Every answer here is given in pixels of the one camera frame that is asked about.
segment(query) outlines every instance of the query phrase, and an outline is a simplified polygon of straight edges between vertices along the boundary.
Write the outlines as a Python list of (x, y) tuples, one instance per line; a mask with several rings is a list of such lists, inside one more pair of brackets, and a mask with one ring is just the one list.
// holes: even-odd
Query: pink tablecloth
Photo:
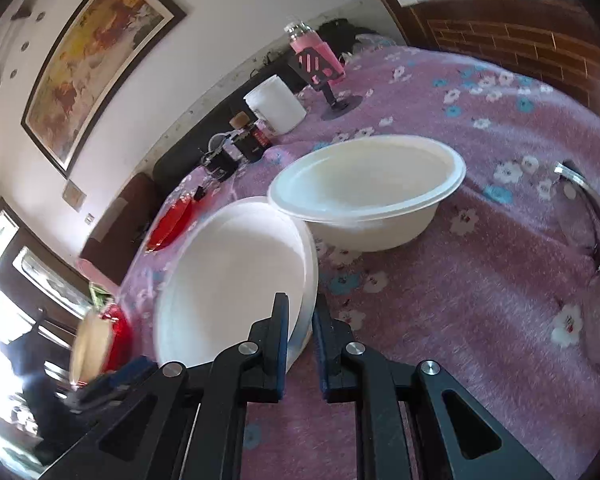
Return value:
[[(306, 119), (225, 182), (213, 209), (266, 194), (281, 168), (332, 142), (417, 134), (452, 146), (467, 177), (429, 228), (382, 253), (318, 241), (320, 289), (360, 341), (402, 362), (436, 359), (558, 480), (577, 478), (600, 448), (600, 375), (584, 355), (578, 301), (594, 266), (560, 232), (551, 163), (572, 158), (600, 193), (600, 118), (548, 85), (464, 56), (396, 47), (363, 55), (347, 75), (336, 93), (363, 95), (360, 107), (323, 122), (324, 99), (306, 89)], [(163, 211), (202, 177), (193, 171)], [(154, 355), (155, 301), (194, 231), (139, 254), (129, 270), (119, 300), (137, 352)], [(320, 400), (311, 350), (291, 368), (280, 404), (250, 406), (242, 478), (355, 477), (352, 407)]]

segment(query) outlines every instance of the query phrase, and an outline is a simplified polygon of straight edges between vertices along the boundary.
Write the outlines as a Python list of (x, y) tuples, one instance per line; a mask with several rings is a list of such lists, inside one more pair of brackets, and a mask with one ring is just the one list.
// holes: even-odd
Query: picture frame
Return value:
[(38, 73), (21, 126), (65, 178), (101, 114), (185, 12), (173, 0), (83, 0)]

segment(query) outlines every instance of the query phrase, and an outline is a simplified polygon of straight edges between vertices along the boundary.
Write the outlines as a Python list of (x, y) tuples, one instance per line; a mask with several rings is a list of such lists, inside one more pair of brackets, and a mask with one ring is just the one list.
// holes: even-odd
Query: purple blanket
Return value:
[[(266, 194), (281, 168), (332, 142), (415, 134), (453, 147), (467, 176), (426, 231), (381, 253), (318, 240), (320, 290), (357, 339), (394, 360), (437, 360), (556, 479), (576, 479), (600, 448), (600, 373), (584, 354), (580, 300), (595, 269), (560, 231), (551, 169), (571, 158), (600, 193), (600, 118), (526, 76), (414, 48), (362, 55), (334, 90), (365, 99), (323, 122), (326, 102), (305, 89), (306, 119), (222, 184), (214, 210)], [(162, 211), (203, 177), (194, 170)], [(156, 297), (194, 231), (138, 254), (122, 285), (138, 353), (154, 355)], [(312, 349), (281, 403), (250, 405), (243, 479), (355, 478), (352, 406), (321, 401)]]

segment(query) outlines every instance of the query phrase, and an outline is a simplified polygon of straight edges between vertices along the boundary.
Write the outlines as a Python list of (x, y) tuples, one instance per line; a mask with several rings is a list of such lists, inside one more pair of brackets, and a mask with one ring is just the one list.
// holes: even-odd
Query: brick wall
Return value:
[(427, 20), (441, 50), (485, 59), (542, 80), (600, 115), (600, 48), (542, 28)]

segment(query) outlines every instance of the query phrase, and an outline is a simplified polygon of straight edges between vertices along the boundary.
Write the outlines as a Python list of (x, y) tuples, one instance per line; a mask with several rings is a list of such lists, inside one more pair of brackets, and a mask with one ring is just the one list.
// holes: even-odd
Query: white canister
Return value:
[(256, 116), (271, 124), (279, 134), (295, 128), (306, 115), (300, 101), (277, 75), (256, 86), (244, 100)]

